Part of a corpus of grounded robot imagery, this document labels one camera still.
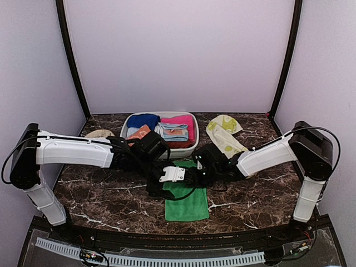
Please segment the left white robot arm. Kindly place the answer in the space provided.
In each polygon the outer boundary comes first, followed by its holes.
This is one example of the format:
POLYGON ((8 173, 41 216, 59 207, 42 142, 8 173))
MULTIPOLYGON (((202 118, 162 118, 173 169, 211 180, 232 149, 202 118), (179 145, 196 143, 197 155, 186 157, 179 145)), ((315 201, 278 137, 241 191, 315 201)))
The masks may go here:
POLYGON ((155 132, 129 140, 112 136, 84 138, 56 135, 31 123, 7 157, 12 164, 9 179, 4 183, 23 190, 48 222, 57 226, 57 234, 72 243, 78 238, 78 229, 69 223, 64 206, 48 187, 40 171, 42 165, 90 165, 138 172, 147 180, 149 192, 171 198, 172 193, 163 191, 161 184, 183 181, 185 171, 172 165, 162 166, 158 160, 163 154, 170 156, 170 148, 155 132))

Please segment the green microfiber towel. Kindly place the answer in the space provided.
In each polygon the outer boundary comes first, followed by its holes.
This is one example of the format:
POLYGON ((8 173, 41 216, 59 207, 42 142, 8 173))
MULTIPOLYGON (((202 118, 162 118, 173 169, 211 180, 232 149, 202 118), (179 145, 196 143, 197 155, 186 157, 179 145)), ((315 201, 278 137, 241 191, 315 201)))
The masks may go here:
MULTIPOLYGON (((164 190, 171 191, 175 197, 182 197, 191 191, 183 183, 166 182, 164 190)), ((165 220, 177 222, 193 222, 210 217, 207 201, 207 189, 196 188, 187 198, 179 201, 165 201, 165 220)))

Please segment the cream yellow-green patterned towel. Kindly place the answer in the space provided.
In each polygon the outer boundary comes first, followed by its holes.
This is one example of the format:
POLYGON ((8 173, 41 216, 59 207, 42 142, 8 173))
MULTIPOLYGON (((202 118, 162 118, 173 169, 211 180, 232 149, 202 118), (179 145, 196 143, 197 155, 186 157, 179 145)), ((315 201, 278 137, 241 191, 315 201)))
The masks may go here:
POLYGON ((236 168, 228 169, 229 159, 235 154, 248 151, 233 136, 242 129, 237 120, 229 115, 218 115, 208 123, 206 133, 212 143, 207 144, 204 150, 208 153, 213 170, 218 174, 234 172, 236 168))

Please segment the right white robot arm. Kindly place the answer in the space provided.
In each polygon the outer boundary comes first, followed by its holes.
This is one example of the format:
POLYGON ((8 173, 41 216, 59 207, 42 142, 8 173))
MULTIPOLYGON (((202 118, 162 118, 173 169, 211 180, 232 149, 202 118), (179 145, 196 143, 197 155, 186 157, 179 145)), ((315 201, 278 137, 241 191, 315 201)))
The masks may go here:
POLYGON ((207 144, 193 153, 197 164, 197 186, 206 187, 217 181, 242 181, 271 167, 297 162, 303 171, 303 182, 294 208, 293 222, 284 228, 284 237, 296 241, 305 233, 307 223, 321 200, 327 183, 339 164, 334 144, 339 139, 327 138, 328 129, 299 121, 277 139, 257 148, 224 155, 216 145, 207 144))

